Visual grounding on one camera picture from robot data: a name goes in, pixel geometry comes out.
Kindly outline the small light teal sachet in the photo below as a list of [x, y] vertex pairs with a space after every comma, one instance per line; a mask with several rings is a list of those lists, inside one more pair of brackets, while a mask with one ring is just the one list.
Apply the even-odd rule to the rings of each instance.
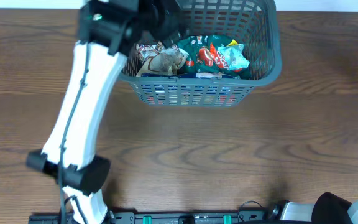
[[218, 47], [218, 52], [223, 55], [228, 64], [228, 70], [240, 70], [248, 68], [250, 62], [243, 56], [244, 44]]

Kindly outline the orange spaghetti packet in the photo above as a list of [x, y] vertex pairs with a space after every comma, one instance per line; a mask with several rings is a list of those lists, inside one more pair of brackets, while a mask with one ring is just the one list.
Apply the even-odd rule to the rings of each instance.
[[141, 100], [151, 105], [231, 106], [241, 100], [241, 96], [238, 94], [230, 95], [228, 93], [191, 95], [188, 92], [184, 92], [180, 95], [174, 94], [170, 96], [163, 94], [156, 96], [146, 95]]

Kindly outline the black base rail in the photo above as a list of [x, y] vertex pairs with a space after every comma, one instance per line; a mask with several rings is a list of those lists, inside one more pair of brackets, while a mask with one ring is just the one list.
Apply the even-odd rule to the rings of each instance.
[[262, 210], [218, 213], [133, 213], [109, 212], [102, 224], [231, 224], [295, 223], [293, 220], [268, 219]]

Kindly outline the blue carton box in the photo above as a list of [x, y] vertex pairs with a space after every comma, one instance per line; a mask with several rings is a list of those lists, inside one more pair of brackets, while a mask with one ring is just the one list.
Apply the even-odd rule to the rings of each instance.
[[141, 99], [143, 96], [156, 96], [163, 94], [166, 96], [182, 94], [188, 92], [191, 95], [212, 93], [238, 94], [243, 99], [248, 88], [243, 85], [242, 79], [212, 74], [212, 73], [187, 73], [172, 76], [157, 74], [143, 74], [137, 77], [136, 82], [131, 82], [132, 89]]

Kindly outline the grey plastic basket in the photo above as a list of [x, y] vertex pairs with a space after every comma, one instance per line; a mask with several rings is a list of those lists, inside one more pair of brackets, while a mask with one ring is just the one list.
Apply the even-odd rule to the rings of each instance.
[[149, 105], [217, 106], [238, 104], [256, 86], [282, 71], [280, 34], [273, 0], [179, 1], [190, 34], [223, 34], [244, 44], [249, 67], [237, 78], [139, 77], [142, 62], [132, 49], [120, 79]]

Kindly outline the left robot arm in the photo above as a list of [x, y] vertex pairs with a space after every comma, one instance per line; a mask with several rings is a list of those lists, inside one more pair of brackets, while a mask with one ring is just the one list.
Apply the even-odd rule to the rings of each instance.
[[86, 1], [62, 107], [43, 148], [26, 164], [55, 179], [60, 211], [31, 223], [108, 223], [102, 186], [110, 161], [96, 155], [96, 137], [110, 93], [145, 32], [166, 47], [187, 33], [176, 1]]

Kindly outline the beige cookie pouch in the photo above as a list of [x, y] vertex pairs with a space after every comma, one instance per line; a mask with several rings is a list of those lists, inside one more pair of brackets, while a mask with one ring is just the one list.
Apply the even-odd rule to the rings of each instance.
[[139, 60], [144, 63], [148, 58], [155, 57], [162, 52], [162, 44], [137, 44], [135, 50]]

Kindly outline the beige Pantree pouch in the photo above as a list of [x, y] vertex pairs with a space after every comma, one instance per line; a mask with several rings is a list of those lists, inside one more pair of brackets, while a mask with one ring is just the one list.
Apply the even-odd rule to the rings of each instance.
[[163, 46], [160, 54], [155, 57], [150, 57], [142, 63], [142, 67], [136, 76], [141, 77], [146, 73], [163, 76], [176, 75], [179, 69], [184, 66], [188, 56], [188, 52], [175, 44], [168, 48]]

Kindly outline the green Nescafe coffee bag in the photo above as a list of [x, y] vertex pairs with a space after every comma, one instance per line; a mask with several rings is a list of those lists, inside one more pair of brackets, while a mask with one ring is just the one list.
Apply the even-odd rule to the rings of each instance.
[[240, 70], [228, 70], [228, 64], [223, 55], [218, 52], [218, 47], [241, 44], [225, 35], [192, 35], [180, 40], [176, 45], [189, 53], [189, 56], [179, 74], [187, 73], [212, 73], [221, 74], [236, 79], [248, 79], [251, 77], [249, 67]]

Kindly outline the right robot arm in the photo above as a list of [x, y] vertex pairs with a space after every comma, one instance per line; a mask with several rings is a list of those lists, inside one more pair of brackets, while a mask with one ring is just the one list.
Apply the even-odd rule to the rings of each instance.
[[279, 203], [268, 219], [274, 223], [358, 224], [358, 200], [350, 202], [325, 192], [315, 203]]

